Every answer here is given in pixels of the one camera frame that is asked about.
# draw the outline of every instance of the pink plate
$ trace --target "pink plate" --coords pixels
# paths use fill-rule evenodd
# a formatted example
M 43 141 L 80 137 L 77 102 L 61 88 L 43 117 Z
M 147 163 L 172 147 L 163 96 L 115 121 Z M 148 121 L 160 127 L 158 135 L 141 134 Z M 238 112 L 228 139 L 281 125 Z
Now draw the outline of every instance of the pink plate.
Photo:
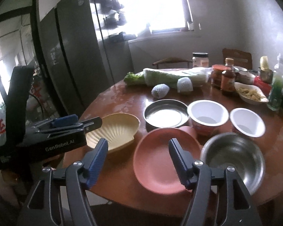
M 157 194 L 170 195 L 185 190 L 169 154 L 168 143 L 172 138 L 177 138 L 184 150 L 189 151 L 194 159 L 199 159 L 198 141 L 177 128 L 159 128 L 149 132 L 140 140 L 134 153 L 136 178 L 143 187 Z

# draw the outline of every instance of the windowsill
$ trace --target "windowsill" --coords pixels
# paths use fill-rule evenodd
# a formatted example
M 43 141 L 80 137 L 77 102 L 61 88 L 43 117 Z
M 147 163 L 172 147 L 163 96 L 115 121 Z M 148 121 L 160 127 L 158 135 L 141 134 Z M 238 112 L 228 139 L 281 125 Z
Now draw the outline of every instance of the windowsill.
M 134 43 L 143 40 L 167 38 L 167 37 L 201 37 L 201 31 L 178 31 L 178 32 L 147 34 L 147 35 L 138 36 L 136 39 L 129 40 L 128 43 Z

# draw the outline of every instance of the cream scallop shell dish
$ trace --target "cream scallop shell dish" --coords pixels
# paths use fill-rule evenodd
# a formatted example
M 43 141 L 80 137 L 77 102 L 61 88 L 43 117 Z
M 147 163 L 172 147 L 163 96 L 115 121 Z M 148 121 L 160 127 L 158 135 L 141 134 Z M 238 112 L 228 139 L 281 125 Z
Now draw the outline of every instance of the cream scallop shell dish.
M 102 118 L 102 127 L 86 134 L 87 145 L 94 148 L 100 138 L 108 141 L 108 153 L 133 143 L 140 120 L 131 114 L 115 113 Z

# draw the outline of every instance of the yellow bottle cap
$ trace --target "yellow bottle cap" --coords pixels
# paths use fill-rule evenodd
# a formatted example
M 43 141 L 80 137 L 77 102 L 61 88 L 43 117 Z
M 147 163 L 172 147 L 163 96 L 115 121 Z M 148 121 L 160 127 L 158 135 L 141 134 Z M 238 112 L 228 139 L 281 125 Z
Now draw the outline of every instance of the yellow bottle cap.
M 260 59 L 260 67 L 261 67 L 261 70 L 263 70 L 263 71 L 269 70 L 267 56 L 262 56 L 261 57 L 261 59 Z

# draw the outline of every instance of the sauce bottle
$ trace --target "sauce bottle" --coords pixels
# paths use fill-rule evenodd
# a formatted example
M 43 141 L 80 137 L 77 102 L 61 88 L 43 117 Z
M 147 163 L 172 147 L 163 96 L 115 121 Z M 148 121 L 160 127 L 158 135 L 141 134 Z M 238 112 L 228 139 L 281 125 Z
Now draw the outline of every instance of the sauce bottle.
M 230 67 L 230 69 L 227 69 L 222 72 L 222 77 L 221 77 L 221 93 L 223 95 L 231 95 L 233 92 L 235 92 L 235 79 L 236 79 L 236 74 L 233 71 L 233 65 L 234 65 L 234 60 L 231 58 L 226 58 L 225 59 L 225 64 Z

